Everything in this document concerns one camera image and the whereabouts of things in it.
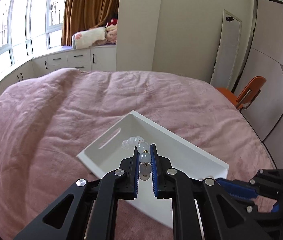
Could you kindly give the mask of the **white window cabinets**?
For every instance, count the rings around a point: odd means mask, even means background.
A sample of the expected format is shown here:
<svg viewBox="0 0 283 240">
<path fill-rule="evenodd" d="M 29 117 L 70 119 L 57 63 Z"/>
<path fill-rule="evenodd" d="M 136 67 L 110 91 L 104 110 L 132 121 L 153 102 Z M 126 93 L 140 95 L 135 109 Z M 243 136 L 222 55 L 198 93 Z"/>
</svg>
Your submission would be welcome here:
<svg viewBox="0 0 283 240">
<path fill-rule="evenodd" d="M 41 77 L 62 68 L 74 68 L 85 72 L 114 72 L 116 71 L 116 46 L 102 45 L 81 50 L 62 46 L 46 55 L 33 57 L 22 64 L 10 66 L 0 75 L 0 95 L 12 84 Z"/>
</svg>

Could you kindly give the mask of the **white plastic storage bin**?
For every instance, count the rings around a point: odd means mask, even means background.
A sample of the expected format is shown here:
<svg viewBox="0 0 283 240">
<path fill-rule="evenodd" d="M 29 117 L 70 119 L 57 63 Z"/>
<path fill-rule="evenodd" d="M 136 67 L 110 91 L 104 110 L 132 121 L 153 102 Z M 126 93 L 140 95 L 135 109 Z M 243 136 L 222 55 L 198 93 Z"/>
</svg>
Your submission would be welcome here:
<svg viewBox="0 0 283 240">
<path fill-rule="evenodd" d="M 208 190 L 228 165 L 136 111 L 78 158 L 100 180 L 92 226 L 109 229 L 123 199 L 183 236 L 217 228 Z"/>
</svg>

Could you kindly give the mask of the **brown curtain right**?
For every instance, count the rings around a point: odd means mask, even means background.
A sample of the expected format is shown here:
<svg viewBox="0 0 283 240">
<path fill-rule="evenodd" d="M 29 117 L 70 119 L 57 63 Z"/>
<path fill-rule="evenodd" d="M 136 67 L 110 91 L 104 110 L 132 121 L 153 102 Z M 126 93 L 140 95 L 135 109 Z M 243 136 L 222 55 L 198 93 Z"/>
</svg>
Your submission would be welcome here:
<svg viewBox="0 0 283 240">
<path fill-rule="evenodd" d="M 119 0 L 65 0 L 62 46 L 70 46 L 72 36 L 101 27 L 118 15 Z"/>
</svg>

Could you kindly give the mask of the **pink bed blanket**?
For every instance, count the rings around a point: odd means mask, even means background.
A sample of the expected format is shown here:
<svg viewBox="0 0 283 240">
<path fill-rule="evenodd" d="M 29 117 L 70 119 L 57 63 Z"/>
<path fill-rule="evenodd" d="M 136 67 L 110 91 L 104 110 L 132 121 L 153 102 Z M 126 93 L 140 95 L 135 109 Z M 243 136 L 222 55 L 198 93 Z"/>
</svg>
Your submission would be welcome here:
<svg viewBox="0 0 283 240">
<path fill-rule="evenodd" d="M 230 180 L 273 168 L 242 114 L 204 81 L 60 69 L 0 96 L 0 237 L 13 239 L 77 179 L 94 180 L 77 155 L 133 110 L 228 163 Z"/>
</svg>

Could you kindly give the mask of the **window with white frame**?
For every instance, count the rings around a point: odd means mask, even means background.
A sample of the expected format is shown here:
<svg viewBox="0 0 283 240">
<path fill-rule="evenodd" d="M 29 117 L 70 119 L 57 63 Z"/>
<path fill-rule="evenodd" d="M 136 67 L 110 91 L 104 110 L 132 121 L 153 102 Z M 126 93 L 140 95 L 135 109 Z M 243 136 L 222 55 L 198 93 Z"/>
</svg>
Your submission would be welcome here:
<svg viewBox="0 0 283 240">
<path fill-rule="evenodd" d="M 0 73 L 61 45 L 65 0 L 0 0 Z"/>
</svg>

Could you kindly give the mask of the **orange chair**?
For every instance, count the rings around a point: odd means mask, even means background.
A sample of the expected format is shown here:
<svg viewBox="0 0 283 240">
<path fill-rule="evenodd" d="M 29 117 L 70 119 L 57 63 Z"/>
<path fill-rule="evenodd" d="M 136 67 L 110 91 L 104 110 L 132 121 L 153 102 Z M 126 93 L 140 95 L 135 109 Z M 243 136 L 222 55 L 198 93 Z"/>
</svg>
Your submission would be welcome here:
<svg viewBox="0 0 283 240">
<path fill-rule="evenodd" d="M 217 90 L 223 94 L 237 110 L 242 111 L 247 109 L 254 102 L 266 82 L 267 80 L 264 77 L 256 76 L 249 81 L 238 96 L 235 96 L 235 94 L 226 88 L 217 88 Z"/>
</svg>

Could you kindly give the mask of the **pink plush toy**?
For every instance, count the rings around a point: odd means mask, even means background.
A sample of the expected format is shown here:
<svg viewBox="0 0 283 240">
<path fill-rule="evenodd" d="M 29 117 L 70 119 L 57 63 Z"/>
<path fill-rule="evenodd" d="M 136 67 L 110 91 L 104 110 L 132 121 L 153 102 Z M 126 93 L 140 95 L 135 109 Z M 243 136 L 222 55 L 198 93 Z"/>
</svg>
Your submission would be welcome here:
<svg viewBox="0 0 283 240">
<path fill-rule="evenodd" d="M 106 24 L 105 38 L 107 43 L 116 44 L 118 31 L 118 20 L 113 18 Z"/>
</svg>

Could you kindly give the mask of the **leaning white panel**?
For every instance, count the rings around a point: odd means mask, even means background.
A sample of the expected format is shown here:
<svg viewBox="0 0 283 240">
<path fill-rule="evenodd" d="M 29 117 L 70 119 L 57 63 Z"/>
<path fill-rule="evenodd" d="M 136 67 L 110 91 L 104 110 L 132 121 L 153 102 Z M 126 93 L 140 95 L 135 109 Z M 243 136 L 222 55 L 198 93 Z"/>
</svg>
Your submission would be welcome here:
<svg viewBox="0 0 283 240">
<path fill-rule="evenodd" d="M 229 86 L 241 35 L 242 21 L 227 10 L 223 11 L 220 43 L 217 50 L 210 85 L 227 88 Z"/>
</svg>

